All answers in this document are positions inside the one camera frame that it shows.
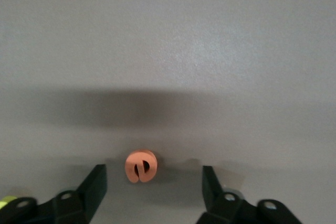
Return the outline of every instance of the yellow-green object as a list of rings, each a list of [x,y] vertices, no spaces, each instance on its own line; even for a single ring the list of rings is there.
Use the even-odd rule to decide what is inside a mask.
[[[6,196],[2,200],[0,200],[0,209],[6,206],[12,200],[17,199],[15,196]]]

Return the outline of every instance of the yellow object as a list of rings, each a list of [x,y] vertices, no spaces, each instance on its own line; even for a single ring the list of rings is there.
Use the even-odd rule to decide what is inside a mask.
[[[6,196],[2,200],[0,200],[0,209],[6,206],[12,200],[17,199],[15,196]]]

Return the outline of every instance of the gray surface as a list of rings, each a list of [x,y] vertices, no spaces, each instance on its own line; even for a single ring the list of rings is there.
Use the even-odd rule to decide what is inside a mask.
[[[336,214],[336,0],[0,0],[0,195],[106,162],[92,223],[194,223],[201,165],[305,224]],[[136,148],[157,178],[127,183]]]

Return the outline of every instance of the orange object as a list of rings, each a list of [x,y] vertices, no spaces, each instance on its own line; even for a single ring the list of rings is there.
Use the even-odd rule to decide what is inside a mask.
[[[149,150],[137,150],[132,152],[125,162],[127,178],[132,183],[139,180],[148,182],[154,178],[158,169],[158,161],[155,155]]]

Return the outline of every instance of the black metal bracket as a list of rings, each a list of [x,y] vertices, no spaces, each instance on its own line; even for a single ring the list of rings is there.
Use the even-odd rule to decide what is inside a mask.
[[[202,193],[207,212],[197,224],[302,224],[279,201],[264,199],[255,207],[223,190],[212,166],[203,166]]]
[[[107,191],[105,165],[97,165],[73,191],[63,191],[37,205],[35,198],[18,198],[0,210],[0,224],[88,224]]]

